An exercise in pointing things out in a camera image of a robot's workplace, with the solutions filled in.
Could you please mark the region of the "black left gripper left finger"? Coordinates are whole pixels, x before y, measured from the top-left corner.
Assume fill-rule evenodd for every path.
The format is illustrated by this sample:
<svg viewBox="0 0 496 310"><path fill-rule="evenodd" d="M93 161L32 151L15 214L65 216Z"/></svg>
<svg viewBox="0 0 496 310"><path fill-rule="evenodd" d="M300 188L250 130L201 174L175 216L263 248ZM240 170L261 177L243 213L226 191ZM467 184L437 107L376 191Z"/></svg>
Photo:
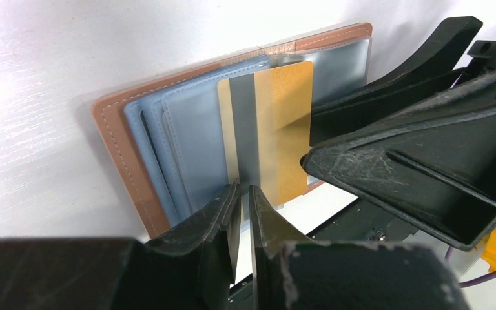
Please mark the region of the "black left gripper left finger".
<svg viewBox="0 0 496 310"><path fill-rule="evenodd" d="M240 185L161 236L130 242L116 309L226 309L240 243Z"/></svg>

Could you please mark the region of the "gold card with stripe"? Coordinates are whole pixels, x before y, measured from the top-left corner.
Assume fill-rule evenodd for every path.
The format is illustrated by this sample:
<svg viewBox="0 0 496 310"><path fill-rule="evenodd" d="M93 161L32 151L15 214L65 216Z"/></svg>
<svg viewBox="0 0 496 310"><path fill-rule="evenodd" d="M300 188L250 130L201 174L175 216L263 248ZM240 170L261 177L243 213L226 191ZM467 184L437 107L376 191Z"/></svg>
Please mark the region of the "gold card with stripe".
<svg viewBox="0 0 496 310"><path fill-rule="evenodd" d="M217 91L228 180L259 186L273 207L305 194L313 63L223 79Z"/></svg>

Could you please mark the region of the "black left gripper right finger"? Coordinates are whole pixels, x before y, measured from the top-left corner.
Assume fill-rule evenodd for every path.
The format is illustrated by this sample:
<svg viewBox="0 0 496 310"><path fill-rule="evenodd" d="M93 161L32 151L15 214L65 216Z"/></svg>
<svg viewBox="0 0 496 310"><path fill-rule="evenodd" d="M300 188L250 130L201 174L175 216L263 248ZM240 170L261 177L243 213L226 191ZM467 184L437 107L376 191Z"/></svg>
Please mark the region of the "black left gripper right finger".
<svg viewBox="0 0 496 310"><path fill-rule="evenodd" d="M257 309L315 309L306 283L299 287L290 270L290 258L298 258L297 245L315 244L272 206L263 190L248 190L251 221L254 305Z"/></svg>

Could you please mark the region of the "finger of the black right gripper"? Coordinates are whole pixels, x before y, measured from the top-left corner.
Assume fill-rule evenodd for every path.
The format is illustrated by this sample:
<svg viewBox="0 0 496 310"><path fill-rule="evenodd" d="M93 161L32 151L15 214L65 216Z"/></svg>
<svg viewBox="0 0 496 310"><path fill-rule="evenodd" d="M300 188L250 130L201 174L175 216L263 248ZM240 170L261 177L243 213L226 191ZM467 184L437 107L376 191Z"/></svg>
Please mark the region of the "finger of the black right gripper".
<svg viewBox="0 0 496 310"><path fill-rule="evenodd" d="M319 143L302 166L468 251L496 227L496 71Z"/></svg>
<svg viewBox="0 0 496 310"><path fill-rule="evenodd" d="M465 69L455 68L482 21L473 16L444 19L405 62L380 79L311 113L310 146L354 132L449 89Z"/></svg>

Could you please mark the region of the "tan leather card holder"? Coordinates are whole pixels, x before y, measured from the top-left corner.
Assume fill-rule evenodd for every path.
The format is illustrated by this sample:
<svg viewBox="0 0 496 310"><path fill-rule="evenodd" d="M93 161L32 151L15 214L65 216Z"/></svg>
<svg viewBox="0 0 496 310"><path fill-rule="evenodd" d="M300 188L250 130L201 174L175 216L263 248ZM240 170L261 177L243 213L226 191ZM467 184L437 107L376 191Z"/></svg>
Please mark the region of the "tan leather card holder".
<svg viewBox="0 0 496 310"><path fill-rule="evenodd" d="M366 43L357 23L235 54L99 99L94 119L150 237L201 209L227 183L218 85L273 67L276 56Z"/></svg>

